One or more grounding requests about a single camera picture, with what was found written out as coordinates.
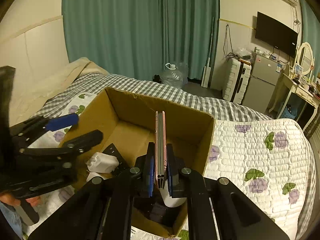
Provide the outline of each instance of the human hand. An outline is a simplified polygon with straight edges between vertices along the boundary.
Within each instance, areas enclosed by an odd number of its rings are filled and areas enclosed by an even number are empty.
[[[6,203],[10,206],[20,206],[21,201],[16,199],[14,196],[12,196],[10,193],[1,193],[0,194],[0,201],[3,203]],[[32,197],[32,198],[28,198],[26,199],[26,201],[28,203],[30,203],[30,205],[32,207],[35,207],[37,205],[39,205],[41,203],[41,198],[38,197]]]

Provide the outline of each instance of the curtain fold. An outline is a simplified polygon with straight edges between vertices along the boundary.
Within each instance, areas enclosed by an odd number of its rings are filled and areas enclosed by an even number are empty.
[[[300,0],[300,3],[303,18],[302,40],[311,45],[315,57],[315,68],[312,74],[314,75],[313,81],[316,82],[320,70],[320,58],[317,57],[320,55],[320,23],[306,0]]]
[[[87,57],[110,73],[152,80],[168,62],[202,78],[219,0],[62,0],[69,61]]]

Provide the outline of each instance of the cardboard box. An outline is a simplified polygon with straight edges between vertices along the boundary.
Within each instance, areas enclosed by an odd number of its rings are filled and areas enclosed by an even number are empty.
[[[88,176],[85,162],[95,153],[114,143],[120,154],[133,166],[136,158],[145,155],[150,141],[154,142],[155,112],[165,111],[167,143],[172,143],[175,156],[182,157],[187,167],[203,174],[212,143],[214,118],[207,113],[160,98],[106,88],[90,103],[65,135],[64,141],[99,129],[103,141],[77,159],[80,188]],[[187,218],[187,203],[172,228],[148,220],[133,208],[132,226],[169,238],[176,236]]]

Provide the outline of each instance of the denim sleeve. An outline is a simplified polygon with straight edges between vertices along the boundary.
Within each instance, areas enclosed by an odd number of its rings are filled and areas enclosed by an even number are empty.
[[[20,216],[15,212],[7,208],[2,202],[0,202],[0,211],[4,215],[7,222],[10,224],[15,233],[22,239],[22,226]]]

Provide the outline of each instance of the large plastic bottle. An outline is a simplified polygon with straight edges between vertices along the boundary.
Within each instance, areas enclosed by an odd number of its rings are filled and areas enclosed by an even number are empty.
[[[181,71],[179,71],[174,64],[167,63],[165,66],[166,70],[160,75],[162,82],[166,85],[181,89],[183,84],[183,75]]]

